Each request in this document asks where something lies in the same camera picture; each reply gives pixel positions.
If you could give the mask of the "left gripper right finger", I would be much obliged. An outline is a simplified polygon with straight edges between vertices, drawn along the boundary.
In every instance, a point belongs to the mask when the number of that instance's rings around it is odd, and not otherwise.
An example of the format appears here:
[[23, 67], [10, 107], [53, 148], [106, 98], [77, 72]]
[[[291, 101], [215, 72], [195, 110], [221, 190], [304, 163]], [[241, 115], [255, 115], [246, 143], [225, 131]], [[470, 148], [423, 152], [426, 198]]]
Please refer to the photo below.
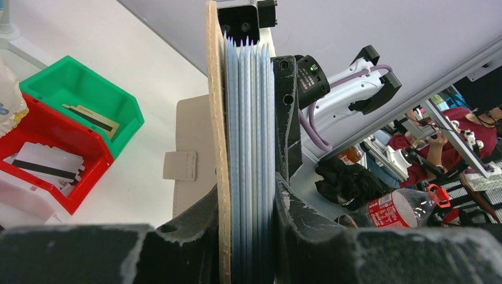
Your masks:
[[346, 228], [276, 174], [276, 283], [500, 283], [501, 243], [481, 228]]

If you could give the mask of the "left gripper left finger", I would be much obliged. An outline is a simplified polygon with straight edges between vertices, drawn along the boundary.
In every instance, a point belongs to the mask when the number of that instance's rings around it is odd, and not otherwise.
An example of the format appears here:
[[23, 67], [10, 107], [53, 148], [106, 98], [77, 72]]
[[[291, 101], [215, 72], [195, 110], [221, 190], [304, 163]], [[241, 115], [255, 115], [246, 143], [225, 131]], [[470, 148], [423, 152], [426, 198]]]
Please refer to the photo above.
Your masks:
[[217, 231], [216, 189], [158, 228], [11, 228], [1, 233], [1, 282], [217, 283]]

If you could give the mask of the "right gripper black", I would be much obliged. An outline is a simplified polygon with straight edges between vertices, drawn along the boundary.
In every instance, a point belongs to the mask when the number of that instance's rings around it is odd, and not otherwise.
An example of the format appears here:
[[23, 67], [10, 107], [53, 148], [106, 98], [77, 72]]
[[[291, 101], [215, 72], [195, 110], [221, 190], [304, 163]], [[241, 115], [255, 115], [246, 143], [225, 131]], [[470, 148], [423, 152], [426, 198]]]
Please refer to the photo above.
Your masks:
[[265, 107], [263, 169], [271, 185], [289, 184], [303, 166], [298, 110], [297, 59], [277, 56], [271, 41], [263, 44]]

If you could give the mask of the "beige card holder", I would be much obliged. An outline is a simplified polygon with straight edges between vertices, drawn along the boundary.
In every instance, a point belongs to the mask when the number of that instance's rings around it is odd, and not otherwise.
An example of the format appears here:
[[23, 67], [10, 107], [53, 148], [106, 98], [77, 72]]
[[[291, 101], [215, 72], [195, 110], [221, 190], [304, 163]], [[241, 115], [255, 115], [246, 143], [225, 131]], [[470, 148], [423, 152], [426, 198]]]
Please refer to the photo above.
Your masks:
[[[261, 14], [258, 8], [259, 31]], [[275, 185], [263, 169], [265, 56], [261, 42], [225, 39], [217, 1], [206, 5], [208, 95], [178, 102], [176, 149], [164, 158], [174, 181], [173, 218], [217, 190], [217, 283], [273, 283]]]

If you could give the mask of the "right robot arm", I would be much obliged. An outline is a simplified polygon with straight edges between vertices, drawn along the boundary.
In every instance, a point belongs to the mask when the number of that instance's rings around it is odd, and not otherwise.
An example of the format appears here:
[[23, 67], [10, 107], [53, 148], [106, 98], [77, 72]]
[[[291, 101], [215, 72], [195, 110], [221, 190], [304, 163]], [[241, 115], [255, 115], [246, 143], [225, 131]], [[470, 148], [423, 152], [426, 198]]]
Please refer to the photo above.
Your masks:
[[292, 109], [292, 153], [295, 172], [304, 160], [318, 163], [333, 153], [339, 122], [367, 115], [389, 102], [402, 84], [389, 65], [379, 64], [372, 45], [363, 47], [348, 68], [328, 78], [310, 55], [296, 54], [296, 93]]

